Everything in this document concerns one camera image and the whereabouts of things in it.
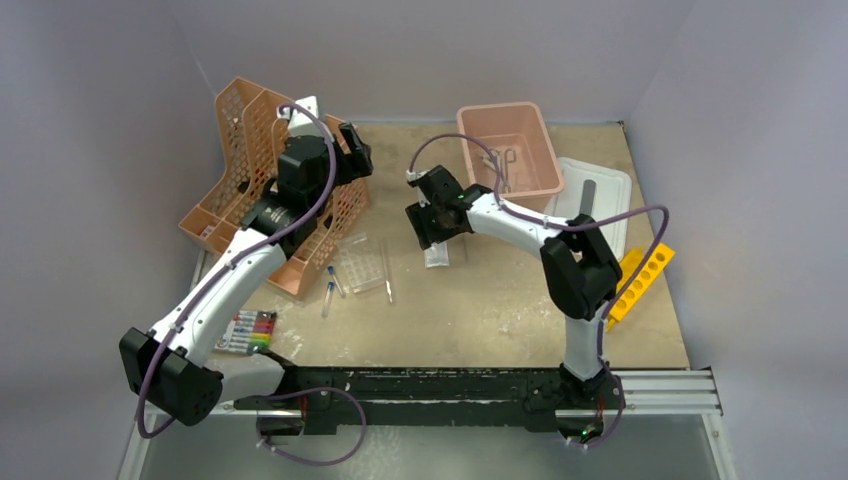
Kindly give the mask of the clay triangle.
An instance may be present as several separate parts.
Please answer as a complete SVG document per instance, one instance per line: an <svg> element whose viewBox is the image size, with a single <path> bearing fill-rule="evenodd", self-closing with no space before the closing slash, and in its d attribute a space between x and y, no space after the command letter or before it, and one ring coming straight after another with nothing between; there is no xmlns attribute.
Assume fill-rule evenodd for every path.
<svg viewBox="0 0 848 480"><path fill-rule="evenodd" d="M436 243L424 250L426 268L450 266L449 249L446 243Z"/></svg>

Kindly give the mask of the clear plastic well plate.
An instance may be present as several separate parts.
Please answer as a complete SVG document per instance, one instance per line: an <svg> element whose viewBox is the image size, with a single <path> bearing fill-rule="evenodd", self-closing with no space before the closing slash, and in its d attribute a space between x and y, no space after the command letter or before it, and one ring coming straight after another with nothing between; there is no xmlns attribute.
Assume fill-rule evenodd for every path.
<svg viewBox="0 0 848 480"><path fill-rule="evenodd" d="M385 271L379 242L361 232L344 238L338 245L339 263L347 286L360 294L385 283Z"/></svg>

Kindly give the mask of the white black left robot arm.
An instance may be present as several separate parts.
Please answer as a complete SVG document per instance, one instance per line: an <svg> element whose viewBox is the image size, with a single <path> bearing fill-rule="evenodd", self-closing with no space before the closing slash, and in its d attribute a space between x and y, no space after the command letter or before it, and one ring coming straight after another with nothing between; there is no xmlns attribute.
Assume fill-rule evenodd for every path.
<svg viewBox="0 0 848 480"><path fill-rule="evenodd" d="M213 268L162 320L150 329L129 329L119 352L131 390L139 397L139 433L152 438L160 428L146 427L148 405L170 422L192 426L221 402L258 396L284 409L297 399L298 382L283 364L257 347L246 357L219 366L208 362L238 311L318 229L333 188L373 172L371 148L355 127L342 123L333 134L323 126L302 128L285 141L278 174L248 211Z"/></svg>

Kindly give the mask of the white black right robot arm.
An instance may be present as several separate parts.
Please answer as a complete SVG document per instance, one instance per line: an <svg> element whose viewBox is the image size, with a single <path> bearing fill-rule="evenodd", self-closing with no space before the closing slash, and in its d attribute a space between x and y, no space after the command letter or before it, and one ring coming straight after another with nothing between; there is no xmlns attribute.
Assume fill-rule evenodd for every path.
<svg viewBox="0 0 848 480"><path fill-rule="evenodd" d="M407 172L406 180L419 192L405 212L422 249L461 234L482 234L541 262L548 294L565 319L563 397L576 407L596 399L609 377L602 314L617 293L622 270L593 219L544 220L488 187L462 187L443 166Z"/></svg>

